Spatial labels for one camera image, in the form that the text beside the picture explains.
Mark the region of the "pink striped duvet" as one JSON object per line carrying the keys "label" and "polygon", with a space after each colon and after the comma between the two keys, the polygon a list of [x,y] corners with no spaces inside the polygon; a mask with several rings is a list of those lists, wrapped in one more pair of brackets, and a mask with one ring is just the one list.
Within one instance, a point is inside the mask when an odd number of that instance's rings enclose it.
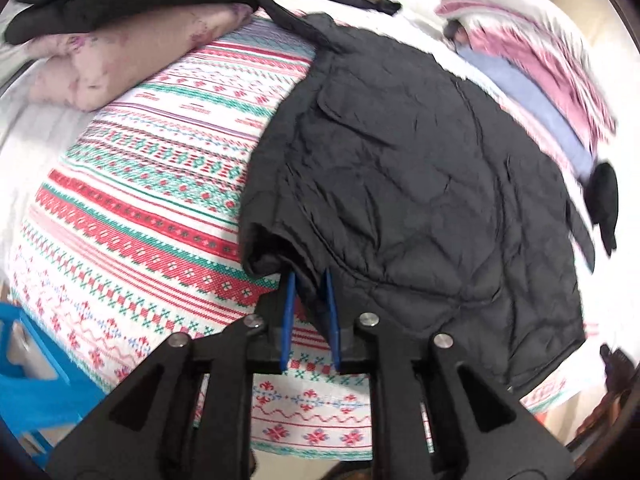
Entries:
{"label": "pink striped duvet", "polygon": [[457,20],[471,47],[505,58],[533,79],[596,154],[616,133],[616,117],[584,34],[550,0],[440,0],[436,14]]}

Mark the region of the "pink floral folded bedding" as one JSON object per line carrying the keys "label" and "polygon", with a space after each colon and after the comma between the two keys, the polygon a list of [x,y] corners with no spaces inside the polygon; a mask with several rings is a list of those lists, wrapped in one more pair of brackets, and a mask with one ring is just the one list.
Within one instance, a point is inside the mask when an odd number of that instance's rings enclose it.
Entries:
{"label": "pink floral folded bedding", "polygon": [[245,25],[247,4],[174,6],[124,18],[94,32],[29,41],[37,70],[28,98],[91,112],[134,88],[190,51]]}

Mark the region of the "black fuzzy garment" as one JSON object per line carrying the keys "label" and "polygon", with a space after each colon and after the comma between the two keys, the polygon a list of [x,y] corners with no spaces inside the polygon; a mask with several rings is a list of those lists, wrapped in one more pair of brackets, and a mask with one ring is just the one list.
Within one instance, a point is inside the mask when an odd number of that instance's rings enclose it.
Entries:
{"label": "black fuzzy garment", "polygon": [[591,223],[599,227],[604,250],[610,256],[617,249],[618,183],[609,162],[594,166],[584,186],[584,199]]}

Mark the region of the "red green patterned blanket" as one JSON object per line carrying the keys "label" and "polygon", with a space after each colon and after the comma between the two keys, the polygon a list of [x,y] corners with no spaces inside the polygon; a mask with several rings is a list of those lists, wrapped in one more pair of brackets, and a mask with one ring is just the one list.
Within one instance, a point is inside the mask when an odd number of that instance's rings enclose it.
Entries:
{"label": "red green patterned blanket", "polygon": [[[424,37],[392,21],[363,12],[330,19],[431,54]],[[9,263],[13,289],[101,386],[124,380],[173,332],[219,332],[291,270],[245,272],[240,206],[250,155],[315,54],[255,16],[104,107],[28,203]],[[431,56],[472,81],[453,54]],[[308,306],[295,275],[288,370],[254,382],[253,443],[362,460],[371,454],[367,378],[338,376],[310,322],[321,282]]]}

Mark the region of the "blue plastic basket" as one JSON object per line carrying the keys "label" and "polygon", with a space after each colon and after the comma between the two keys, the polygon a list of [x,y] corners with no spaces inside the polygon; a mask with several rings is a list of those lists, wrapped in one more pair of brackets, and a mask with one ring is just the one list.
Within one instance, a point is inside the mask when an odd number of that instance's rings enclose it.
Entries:
{"label": "blue plastic basket", "polygon": [[53,444],[46,430],[75,425],[105,393],[24,309],[1,306],[1,418],[17,439],[35,445],[43,464]]}

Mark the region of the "blue fleece blanket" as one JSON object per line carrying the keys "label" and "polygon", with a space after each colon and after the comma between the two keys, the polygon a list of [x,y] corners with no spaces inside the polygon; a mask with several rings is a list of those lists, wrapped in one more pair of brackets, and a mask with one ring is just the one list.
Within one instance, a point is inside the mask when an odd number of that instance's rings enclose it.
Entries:
{"label": "blue fleece blanket", "polygon": [[473,50],[468,44],[457,44],[457,54],[487,76],[506,96],[517,102],[546,128],[570,163],[574,176],[586,182],[594,161],[564,116],[542,92],[536,82],[505,58]]}

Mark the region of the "black quilted puffer jacket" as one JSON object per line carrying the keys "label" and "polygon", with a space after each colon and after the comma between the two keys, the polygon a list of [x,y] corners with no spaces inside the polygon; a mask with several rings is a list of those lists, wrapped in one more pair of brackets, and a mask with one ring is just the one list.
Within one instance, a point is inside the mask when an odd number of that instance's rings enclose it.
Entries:
{"label": "black quilted puffer jacket", "polygon": [[245,272],[295,271],[308,306],[330,272],[529,393],[585,339],[574,255],[594,248],[559,167],[430,54],[325,15],[273,21],[316,54],[250,155]]}

